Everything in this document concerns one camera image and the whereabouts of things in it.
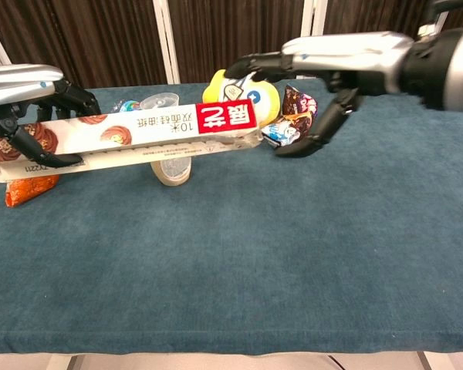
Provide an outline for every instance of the floor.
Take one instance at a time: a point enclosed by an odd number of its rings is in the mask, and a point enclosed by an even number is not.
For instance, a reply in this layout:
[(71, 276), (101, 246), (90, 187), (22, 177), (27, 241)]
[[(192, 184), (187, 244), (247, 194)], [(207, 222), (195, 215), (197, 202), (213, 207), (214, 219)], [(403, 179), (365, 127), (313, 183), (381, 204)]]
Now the floor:
[[(381, 352), (332, 354), (345, 370), (463, 370), (463, 352)], [(0, 355), (0, 370), (342, 370), (321, 353), (278, 353), (264, 356), (210, 354), (130, 355)]]

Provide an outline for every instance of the snack bag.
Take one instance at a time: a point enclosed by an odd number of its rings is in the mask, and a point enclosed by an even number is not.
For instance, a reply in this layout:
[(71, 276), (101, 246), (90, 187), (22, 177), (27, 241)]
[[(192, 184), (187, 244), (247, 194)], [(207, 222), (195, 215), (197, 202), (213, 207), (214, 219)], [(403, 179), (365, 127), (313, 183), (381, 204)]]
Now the snack bag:
[(282, 115), (262, 128), (262, 134), (274, 147), (286, 146), (302, 139), (317, 116), (317, 101), (287, 85)]
[(252, 101), (255, 118), (261, 128), (271, 123), (279, 114), (281, 103), (278, 90), (269, 82), (252, 81), (252, 75), (243, 79), (226, 79), (225, 70), (220, 69), (202, 94), (203, 103), (240, 99)]
[(13, 180), (7, 183), (5, 204), (15, 207), (53, 188), (59, 182), (59, 175)]

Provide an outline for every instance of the fabric surface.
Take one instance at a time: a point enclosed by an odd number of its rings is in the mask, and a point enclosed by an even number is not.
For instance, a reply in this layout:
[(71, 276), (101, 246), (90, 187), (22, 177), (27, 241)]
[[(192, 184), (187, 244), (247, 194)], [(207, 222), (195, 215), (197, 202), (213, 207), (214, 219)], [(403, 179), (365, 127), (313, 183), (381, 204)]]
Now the fabric surface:
[[(94, 92), (107, 111), (204, 87)], [(463, 114), (367, 98), (304, 159), (263, 143), (176, 188), (142, 164), (4, 192), (0, 352), (463, 351)]]

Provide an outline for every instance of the clear plastic cup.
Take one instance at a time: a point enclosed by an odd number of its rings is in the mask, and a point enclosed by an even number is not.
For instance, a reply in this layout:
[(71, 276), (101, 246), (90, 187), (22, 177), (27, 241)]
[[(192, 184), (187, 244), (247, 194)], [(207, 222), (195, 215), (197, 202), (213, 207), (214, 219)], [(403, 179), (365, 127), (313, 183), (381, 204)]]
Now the clear plastic cup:
[[(178, 95), (172, 92), (162, 92), (149, 96), (140, 102), (141, 109), (165, 108), (168, 106), (178, 106)], [(154, 174), (158, 179), (169, 187), (176, 187), (188, 180), (191, 175), (192, 159), (176, 158), (173, 160), (161, 160), (151, 162)]]
[(152, 95), (140, 102), (141, 109), (165, 108), (178, 105), (178, 95), (172, 92), (162, 92)]

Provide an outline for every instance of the paper box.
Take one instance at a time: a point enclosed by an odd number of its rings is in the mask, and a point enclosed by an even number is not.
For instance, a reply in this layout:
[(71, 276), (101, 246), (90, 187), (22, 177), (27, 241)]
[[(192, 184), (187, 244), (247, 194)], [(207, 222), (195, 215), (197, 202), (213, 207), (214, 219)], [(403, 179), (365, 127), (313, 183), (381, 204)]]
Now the paper box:
[(49, 121), (25, 127), (56, 154), (83, 161), (50, 168), (0, 140), (0, 182), (252, 148), (261, 142), (250, 100), (206, 103)]

